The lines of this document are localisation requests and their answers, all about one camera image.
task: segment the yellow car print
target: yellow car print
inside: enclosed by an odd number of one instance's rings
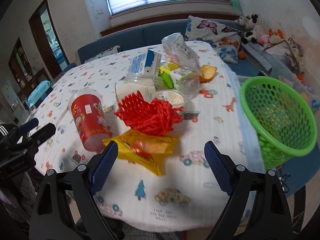
[[[155,200],[160,203],[160,205],[165,206],[168,203],[179,203],[179,205],[186,206],[191,203],[191,198],[183,195],[179,190],[166,189],[166,192],[159,192],[155,195]]]

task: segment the white label on cup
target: white label on cup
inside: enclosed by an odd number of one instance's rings
[[[90,105],[85,105],[84,106],[85,112],[87,114],[92,114],[91,106]]]

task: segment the laundry basket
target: laundry basket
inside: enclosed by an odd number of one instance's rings
[[[266,170],[314,148],[317,129],[313,113],[285,83],[270,77],[249,78],[240,89],[240,101],[257,131]]]

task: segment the red foam net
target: red foam net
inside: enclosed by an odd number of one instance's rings
[[[121,100],[119,110],[115,112],[125,125],[147,135],[159,136],[172,131],[172,124],[182,121],[177,113],[180,108],[172,108],[168,101],[154,98],[151,103],[145,101],[140,93],[132,93]]]

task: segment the white patterned tablecloth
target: white patterned tablecloth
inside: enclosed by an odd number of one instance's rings
[[[174,125],[172,133],[180,140],[173,155],[166,159],[166,174],[157,177],[143,166],[116,160],[103,190],[95,196],[103,215],[142,230],[183,231],[216,223],[228,196],[220,190],[204,158],[207,141],[212,140],[236,164],[250,166],[254,158],[248,156],[258,156],[258,165],[262,163],[257,136],[244,117],[238,83],[230,69],[208,43],[187,44],[197,52],[200,65],[216,66],[218,74],[211,82],[201,84],[202,92],[185,106],[183,122]],[[108,111],[105,117],[113,136],[129,129],[114,115],[114,85],[126,76],[130,59],[147,49],[164,54],[162,45],[120,52],[71,69],[54,85],[35,115],[40,127],[51,122],[57,128],[35,157],[36,168],[42,174],[50,168],[71,171],[95,154],[83,148],[67,110],[68,101],[77,90],[87,87],[103,96]]]

